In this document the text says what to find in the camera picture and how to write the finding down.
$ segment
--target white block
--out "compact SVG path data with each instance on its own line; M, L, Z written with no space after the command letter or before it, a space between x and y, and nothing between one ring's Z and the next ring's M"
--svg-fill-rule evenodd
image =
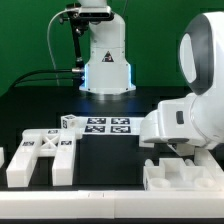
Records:
M8 187L27 187L29 185L41 144L41 135L23 138L6 170Z
M213 178L224 190L224 172L208 150L197 148L195 150L194 163L204 166L212 174Z
M143 184L149 191L221 190L206 167L187 166L181 158L160 158L159 166L145 166Z
M76 138L74 132L64 130L52 167L53 185L72 185L75 163Z
M3 150L3 148L0 148L0 168L2 167L4 162L5 162L5 160L4 160L4 150Z
M61 117L61 128L62 129L74 129L79 126L78 117L70 114L67 116Z

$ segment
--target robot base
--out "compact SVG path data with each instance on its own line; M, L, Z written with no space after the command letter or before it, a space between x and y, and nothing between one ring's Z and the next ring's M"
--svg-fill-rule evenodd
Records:
M122 100L127 97L135 96L136 90L135 88L132 91L127 91L120 94L99 94L99 93L91 93L80 88L80 92L82 96L89 97L94 100Z

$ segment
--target green backdrop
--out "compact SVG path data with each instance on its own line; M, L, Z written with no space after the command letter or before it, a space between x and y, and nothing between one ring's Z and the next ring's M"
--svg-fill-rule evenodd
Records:
M20 75L52 68L46 41L47 26L57 12L73 2L0 0L0 95ZM121 14L125 0L108 0L108 4ZM177 61L181 35L197 14L223 9L223 0L129 0L125 15L126 58L132 64L135 84L185 85ZM57 67L71 68L75 59L69 24L54 23L51 40ZM81 46L87 61L88 33L82 37ZM56 85L56 82L39 85Z

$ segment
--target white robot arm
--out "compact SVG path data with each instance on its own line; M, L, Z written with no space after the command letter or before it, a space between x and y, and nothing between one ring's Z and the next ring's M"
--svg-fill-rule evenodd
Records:
M179 50L183 75L194 93L162 101L141 124L140 142L168 143L175 149L213 149L224 143L224 13L197 16Z
M79 0L81 6L68 13L77 35L90 29L90 60L85 64L85 81L80 90L99 96L120 95L135 90L131 83L131 66L125 59L125 22L111 11L106 0Z

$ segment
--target black table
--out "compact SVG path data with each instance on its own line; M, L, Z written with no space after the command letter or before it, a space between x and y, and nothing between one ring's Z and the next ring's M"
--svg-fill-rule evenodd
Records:
M187 87L139 87L135 96L117 101L99 101L80 95L73 87L17 87L8 91L0 98L0 147L5 150L5 164L0 169L0 190L143 190L142 175L146 159L152 159L157 164L161 157L178 156L165 144L158 144L153 150L141 148L138 146L138 136L85 135L82 140L77 141L73 186L52 186L52 158L38 159L28 188L8 189L5 170L22 140L22 132L25 129L60 128L61 116L68 114L91 117L145 117L157 108L161 100L184 97L189 92ZM223 164L224 158L221 147L218 146L213 151L220 165ZM108 223L137 221L152 222L144 219L107 220ZM174 220L153 222L173 223ZM207 223L208 220L197 220L198 222Z

